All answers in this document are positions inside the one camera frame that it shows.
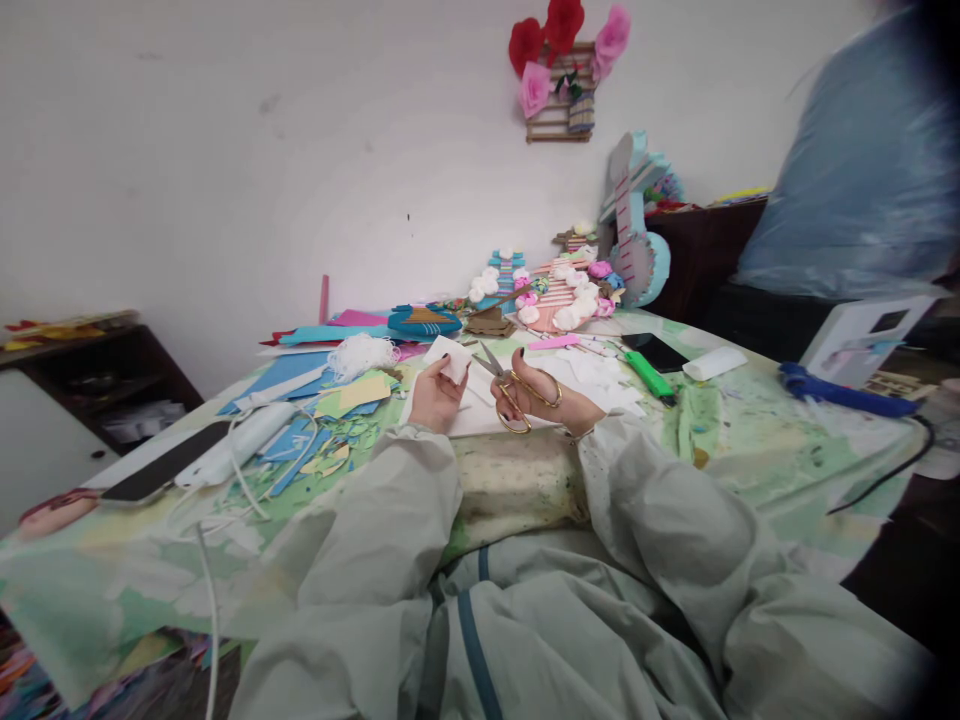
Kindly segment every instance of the black cable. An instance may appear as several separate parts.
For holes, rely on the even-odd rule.
[[[840,507],[834,508],[833,510],[831,510],[830,512],[828,512],[827,515],[833,515],[834,513],[840,512],[841,510],[846,510],[846,509],[848,509],[848,508],[853,507],[853,506],[856,505],[858,502],[860,502],[861,500],[863,500],[865,497],[867,497],[868,495],[871,495],[878,487],[880,487],[881,485],[883,485],[887,480],[889,480],[890,478],[892,478],[892,477],[893,477],[894,475],[896,475],[897,473],[903,471],[904,468],[907,468],[907,467],[913,465],[913,463],[917,462],[920,458],[922,458],[924,455],[926,455],[928,452],[930,452],[930,448],[933,447],[933,443],[935,443],[936,440],[937,440],[937,434],[936,434],[936,432],[934,432],[934,430],[933,430],[933,425],[931,425],[931,424],[930,424],[930,421],[927,420],[927,419],[926,419],[925,417],[923,417],[922,415],[914,415],[914,416],[911,418],[911,420],[916,420],[918,423],[920,423],[921,425],[923,425],[923,426],[927,429],[927,441],[923,444],[923,447],[920,448],[920,452],[918,452],[916,455],[914,455],[913,457],[911,457],[909,460],[901,463],[900,465],[897,465],[897,467],[895,467],[893,470],[891,470],[890,472],[888,472],[886,475],[882,475],[879,479],[877,479],[877,480],[873,483],[873,485],[871,485],[871,486],[868,487],[866,490],[864,490],[862,493],[860,493],[856,498],[854,498],[853,500],[851,500],[851,501],[848,502],[848,503],[845,503],[845,504],[841,505]]]

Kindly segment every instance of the scissor handle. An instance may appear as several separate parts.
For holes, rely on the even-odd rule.
[[[560,387],[560,383],[557,382],[557,379],[556,379],[553,375],[551,375],[550,373],[548,373],[546,370],[540,370],[540,372],[542,372],[542,373],[543,373],[544,375],[546,375],[548,378],[550,378],[551,380],[553,380],[553,384],[557,386],[557,399],[556,399],[556,401],[550,402],[549,400],[547,400],[543,395],[541,395],[541,394],[538,393],[536,390],[534,390],[532,387],[530,387],[530,384],[529,384],[526,380],[524,380],[522,377],[520,377],[519,375],[517,375],[513,370],[510,371],[510,374],[513,375],[513,379],[514,379],[514,380],[516,380],[518,383],[520,383],[520,384],[523,386],[523,389],[524,389],[524,390],[526,390],[528,393],[530,393],[531,395],[533,395],[537,400],[539,400],[540,402],[542,402],[542,403],[543,403],[544,405],[546,405],[547,407],[556,409],[556,408],[560,407],[560,401],[563,400],[563,389]]]
[[[526,425],[526,427],[523,430],[517,430],[516,428],[512,428],[509,425],[507,425],[507,421],[503,419],[503,415],[501,415],[500,413],[497,413],[497,417],[500,418],[500,424],[503,425],[507,430],[512,432],[514,435],[526,435],[528,432],[533,430],[533,425],[530,424],[530,421],[527,420],[527,416],[523,414],[523,410],[521,410],[520,406],[517,405],[517,401],[514,400],[513,396],[508,392],[507,386],[500,385],[500,390],[502,390],[503,394],[507,396],[507,400],[511,405],[513,405],[513,409],[517,411],[517,415],[520,416],[520,419],[523,420],[523,423],[524,425]]]

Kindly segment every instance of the pink paper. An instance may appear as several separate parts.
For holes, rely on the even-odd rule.
[[[547,338],[546,340],[537,340],[535,343],[530,343],[527,347],[531,350],[553,350],[558,347],[566,347],[567,345],[579,345],[580,336],[569,333],[567,335],[561,335],[558,338]]]
[[[331,320],[328,325],[338,327],[370,327],[371,325],[386,325],[387,318],[383,315],[371,315],[360,310],[344,310],[340,317]]]
[[[410,358],[415,357],[417,355],[423,355],[429,349],[430,349],[429,344],[424,345],[422,343],[417,343],[417,344],[411,343],[407,345],[401,345],[399,348],[400,360],[398,360],[398,362],[409,360]]]

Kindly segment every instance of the hand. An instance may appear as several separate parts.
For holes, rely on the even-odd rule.
[[[463,381],[455,385],[453,380],[440,374],[449,364],[450,356],[444,355],[417,376],[417,384],[413,388],[413,409],[408,420],[441,435],[447,434],[457,417],[463,391],[467,389],[467,378],[470,377],[468,367]]]
[[[557,386],[553,380],[547,377],[542,371],[527,365],[523,359],[524,348],[518,348],[513,353],[513,371],[519,375],[534,390],[540,393],[550,402],[557,400]],[[508,388],[510,397],[512,397],[524,415],[533,415],[541,420],[549,422],[558,422],[566,425],[567,429],[573,435],[583,435],[590,430],[606,413],[597,407],[586,395],[571,390],[563,383],[560,383],[563,399],[560,401],[560,407],[552,408],[544,405],[537,398],[530,395],[522,385],[513,382]],[[503,391],[494,381],[490,384],[490,392],[497,401],[497,412],[503,415],[508,422],[520,422],[520,414],[514,409],[513,405],[503,394]]]

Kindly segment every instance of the green lighter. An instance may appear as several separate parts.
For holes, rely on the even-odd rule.
[[[667,407],[676,407],[677,396],[674,394],[673,388],[670,387],[670,383],[663,379],[643,355],[630,351],[624,352],[623,358],[636,371],[655,398]]]

